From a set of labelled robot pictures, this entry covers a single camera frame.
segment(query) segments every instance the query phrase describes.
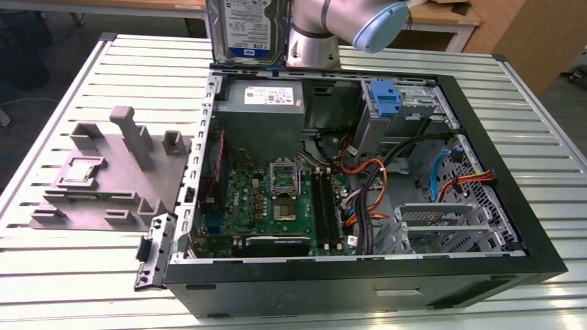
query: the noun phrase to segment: green circuit board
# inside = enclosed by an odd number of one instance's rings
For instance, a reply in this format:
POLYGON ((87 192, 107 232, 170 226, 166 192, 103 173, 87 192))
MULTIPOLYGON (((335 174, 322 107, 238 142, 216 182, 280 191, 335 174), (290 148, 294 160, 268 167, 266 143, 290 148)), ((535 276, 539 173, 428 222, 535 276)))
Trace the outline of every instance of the green circuit board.
MULTIPOLYGON (((331 175, 335 201, 347 186, 344 175, 331 175)), ((299 180, 300 193, 296 199, 276 198, 271 195, 271 178, 268 169, 239 169, 231 171, 227 189, 227 203, 223 214, 204 214, 208 235, 195 240, 206 246, 208 257, 230 258, 235 237, 279 236, 308 237, 312 239, 311 254, 316 256, 346 255, 346 249, 334 247, 324 250, 316 245, 316 227, 312 206, 311 172, 302 171, 299 180), (283 214, 295 215, 295 219, 276 221, 283 214)), ((294 180, 291 175, 276 175, 276 185, 284 186, 294 180)), ((342 224, 338 221, 339 233, 342 224)))

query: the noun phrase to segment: hard disk drive label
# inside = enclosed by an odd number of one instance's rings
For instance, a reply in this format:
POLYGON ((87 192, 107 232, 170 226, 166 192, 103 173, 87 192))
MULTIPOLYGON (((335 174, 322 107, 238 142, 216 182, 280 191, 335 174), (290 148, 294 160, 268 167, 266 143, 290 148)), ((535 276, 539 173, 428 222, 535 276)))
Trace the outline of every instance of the hard disk drive label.
POLYGON ((294 88, 247 87, 246 105, 294 105, 294 88))
POLYGON ((227 45, 232 53, 262 57, 271 49, 271 21, 266 8, 271 1, 224 0, 227 45))

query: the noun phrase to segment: blue drive latch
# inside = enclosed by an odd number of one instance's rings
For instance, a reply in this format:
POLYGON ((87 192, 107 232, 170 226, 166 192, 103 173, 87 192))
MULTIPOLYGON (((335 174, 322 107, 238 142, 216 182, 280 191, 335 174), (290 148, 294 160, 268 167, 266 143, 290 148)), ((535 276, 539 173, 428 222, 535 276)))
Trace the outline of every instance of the blue drive latch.
POLYGON ((402 107, 402 93, 391 81, 371 80, 371 97, 380 117, 394 117, 402 107))

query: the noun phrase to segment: ram slot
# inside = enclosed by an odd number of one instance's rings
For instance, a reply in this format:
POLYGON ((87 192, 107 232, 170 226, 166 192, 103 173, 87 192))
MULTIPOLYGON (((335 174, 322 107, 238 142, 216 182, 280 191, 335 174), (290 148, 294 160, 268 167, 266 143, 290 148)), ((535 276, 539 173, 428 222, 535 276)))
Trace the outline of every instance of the ram slot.
POLYGON ((323 174, 320 177, 320 190, 322 190, 322 205, 324 211, 324 223, 327 228, 327 242, 331 247, 335 247, 339 242, 339 226, 335 213, 335 204, 334 204, 334 189, 332 189, 332 181, 331 175, 323 174))
POLYGON ((328 242, 328 229, 324 221, 324 205, 322 204, 322 173, 312 174, 312 204, 314 204, 314 222, 315 239, 322 247, 328 242))
POLYGON ((336 226, 331 176, 324 173, 312 174, 312 202, 318 245, 328 244, 334 247, 339 242, 339 228, 336 226))

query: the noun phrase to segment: white slatted table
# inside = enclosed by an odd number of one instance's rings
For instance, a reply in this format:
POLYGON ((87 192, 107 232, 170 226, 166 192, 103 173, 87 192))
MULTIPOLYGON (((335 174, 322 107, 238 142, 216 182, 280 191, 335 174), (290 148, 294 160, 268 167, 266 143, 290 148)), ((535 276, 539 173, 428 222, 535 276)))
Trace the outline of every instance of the white slatted table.
POLYGON ((346 69, 454 75, 570 272, 462 310, 196 320, 170 291, 133 292, 140 233, 27 228, 59 172, 77 121, 104 133, 113 105, 151 134, 200 120, 210 42, 123 36, 101 41, 0 197, 0 328, 103 329, 251 325, 255 329, 582 329, 587 324, 586 160, 507 64, 491 56, 342 48, 346 69))

